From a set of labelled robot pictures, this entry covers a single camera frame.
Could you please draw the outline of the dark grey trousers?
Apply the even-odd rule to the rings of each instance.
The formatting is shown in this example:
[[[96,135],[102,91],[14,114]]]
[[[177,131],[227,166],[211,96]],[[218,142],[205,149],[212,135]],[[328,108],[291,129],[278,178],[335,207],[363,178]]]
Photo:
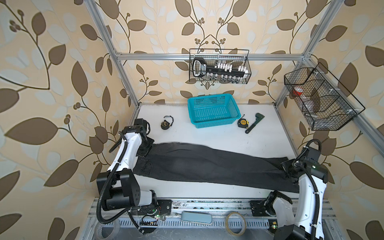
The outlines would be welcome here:
[[[154,144],[139,157],[134,174],[163,181],[197,182],[298,193],[282,163],[288,158],[259,158],[187,143]]]

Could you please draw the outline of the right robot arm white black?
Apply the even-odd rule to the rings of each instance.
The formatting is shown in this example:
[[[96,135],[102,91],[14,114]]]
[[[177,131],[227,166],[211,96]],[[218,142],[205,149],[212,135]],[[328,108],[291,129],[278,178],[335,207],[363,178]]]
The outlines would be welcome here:
[[[323,197],[328,183],[328,170],[318,160],[321,147],[304,146],[299,156],[282,163],[288,176],[299,185],[297,210],[287,195],[272,191],[264,200],[251,201],[254,217],[274,217],[271,224],[275,240],[323,240],[322,224]]]

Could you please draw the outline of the teal plastic basket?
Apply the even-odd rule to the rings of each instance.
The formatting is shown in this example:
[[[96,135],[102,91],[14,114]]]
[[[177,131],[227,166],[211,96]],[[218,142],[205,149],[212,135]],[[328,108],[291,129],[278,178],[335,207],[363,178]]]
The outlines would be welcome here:
[[[229,125],[242,116],[230,94],[189,98],[188,111],[191,123],[198,129]]]

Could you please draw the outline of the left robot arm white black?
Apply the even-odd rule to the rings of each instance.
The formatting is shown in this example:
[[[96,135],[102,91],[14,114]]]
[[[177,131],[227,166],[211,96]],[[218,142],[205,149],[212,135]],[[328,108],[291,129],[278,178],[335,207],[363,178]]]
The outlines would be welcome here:
[[[142,215],[165,215],[171,212],[171,200],[157,200],[153,190],[141,190],[133,169],[137,157],[145,157],[154,140],[147,137],[150,124],[136,119],[132,126],[119,132],[120,139],[110,152],[119,148],[118,153],[106,172],[97,177],[99,200],[96,215],[101,223],[114,221],[122,214],[137,210]]]

